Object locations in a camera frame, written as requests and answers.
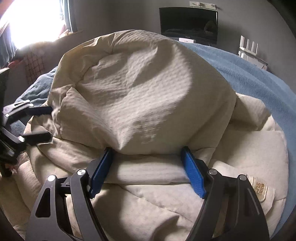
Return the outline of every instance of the blue blanket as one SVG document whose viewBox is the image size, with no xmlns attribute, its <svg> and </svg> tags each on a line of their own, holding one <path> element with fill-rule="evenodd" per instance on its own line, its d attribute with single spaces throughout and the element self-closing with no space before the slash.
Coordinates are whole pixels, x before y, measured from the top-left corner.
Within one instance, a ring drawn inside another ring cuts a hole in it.
<svg viewBox="0 0 296 241">
<path fill-rule="evenodd" d="M 296 204 L 296 95 L 278 77 L 260 70 L 234 54 L 199 44 L 182 44 L 216 68 L 236 92 L 262 100 L 286 135 L 289 153 L 289 187 L 286 205 L 276 233 Z M 40 76 L 17 101 L 30 99 L 37 106 L 44 103 L 55 72 L 56 68 Z"/>
</svg>

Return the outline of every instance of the blue curtain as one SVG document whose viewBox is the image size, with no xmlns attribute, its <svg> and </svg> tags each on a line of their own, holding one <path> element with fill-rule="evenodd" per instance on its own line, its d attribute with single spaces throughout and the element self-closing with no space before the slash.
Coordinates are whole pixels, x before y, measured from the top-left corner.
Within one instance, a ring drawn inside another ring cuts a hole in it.
<svg viewBox="0 0 296 241">
<path fill-rule="evenodd" d="M 16 46 L 11 39 L 9 24 L 0 36 L 0 68 L 6 67 L 15 55 Z"/>
</svg>

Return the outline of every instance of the beige fabric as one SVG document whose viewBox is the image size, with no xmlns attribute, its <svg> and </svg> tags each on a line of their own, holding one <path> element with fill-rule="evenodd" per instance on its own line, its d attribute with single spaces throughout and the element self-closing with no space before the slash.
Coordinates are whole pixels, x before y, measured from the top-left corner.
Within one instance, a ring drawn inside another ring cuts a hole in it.
<svg viewBox="0 0 296 241">
<path fill-rule="evenodd" d="M 185 240 L 203 202 L 178 156 L 188 145 L 223 175 L 268 186 L 262 207 L 273 233 L 287 194 L 284 134 L 260 100 L 236 95 L 178 42 L 145 31 L 88 41 L 63 56 L 46 104 L 52 116 L 33 117 L 26 132 L 47 129 L 53 140 L 28 148 L 15 177 L 29 209 L 49 175 L 68 176 L 111 146 L 118 154 L 92 200 L 108 236 Z"/>
</svg>

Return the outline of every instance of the wall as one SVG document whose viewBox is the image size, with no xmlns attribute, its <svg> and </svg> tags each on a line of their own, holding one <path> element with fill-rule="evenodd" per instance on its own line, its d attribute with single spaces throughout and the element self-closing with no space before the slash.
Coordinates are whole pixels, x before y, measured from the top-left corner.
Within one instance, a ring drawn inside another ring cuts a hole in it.
<svg viewBox="0 0 296 241">
<path fill-rule="evenodd" d="M 217 47 L 234 54 L 240 36 L 259 43 L 269 71 L 296 92 L 296 39 L 267 0 L 211 0 L 218 9 Z M 189 0 L 76 0 L 75 18 L 86 39 L 125 29 L 160 33 L 160 7 L 188 7 Z"/>
</svg>

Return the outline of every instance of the television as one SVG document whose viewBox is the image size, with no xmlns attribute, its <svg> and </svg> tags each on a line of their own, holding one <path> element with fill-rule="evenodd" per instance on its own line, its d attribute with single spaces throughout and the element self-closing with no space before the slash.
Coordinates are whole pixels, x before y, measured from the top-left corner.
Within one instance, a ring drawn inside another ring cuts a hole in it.
<svg viewBox="0 0 296 241">
<path fill-rule="evenodd" d="M 161 34 L 217 44 L 218 12 L 195 7 L 159 8 Z"/>
</svg>

